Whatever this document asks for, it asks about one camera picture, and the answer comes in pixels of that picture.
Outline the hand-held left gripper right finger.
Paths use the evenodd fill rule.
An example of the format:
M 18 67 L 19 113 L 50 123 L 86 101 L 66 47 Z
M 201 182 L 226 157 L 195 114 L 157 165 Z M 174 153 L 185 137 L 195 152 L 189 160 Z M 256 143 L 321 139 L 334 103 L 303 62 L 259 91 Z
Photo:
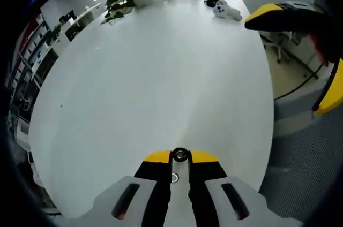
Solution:
M 267 207 L 254 188 L 229 177 L 207 152 L 189 152 L 189 199 L 197 226 L 301 226 Z

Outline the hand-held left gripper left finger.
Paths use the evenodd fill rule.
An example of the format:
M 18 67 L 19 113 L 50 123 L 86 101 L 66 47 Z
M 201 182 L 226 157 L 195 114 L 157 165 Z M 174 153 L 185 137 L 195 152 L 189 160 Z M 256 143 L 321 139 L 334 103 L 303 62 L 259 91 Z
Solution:
M 134 176 L 125 176 L 99 194 L 92 208 L 68 226 L 163 226 L 171 198 L 172 152 L 145 158 Z

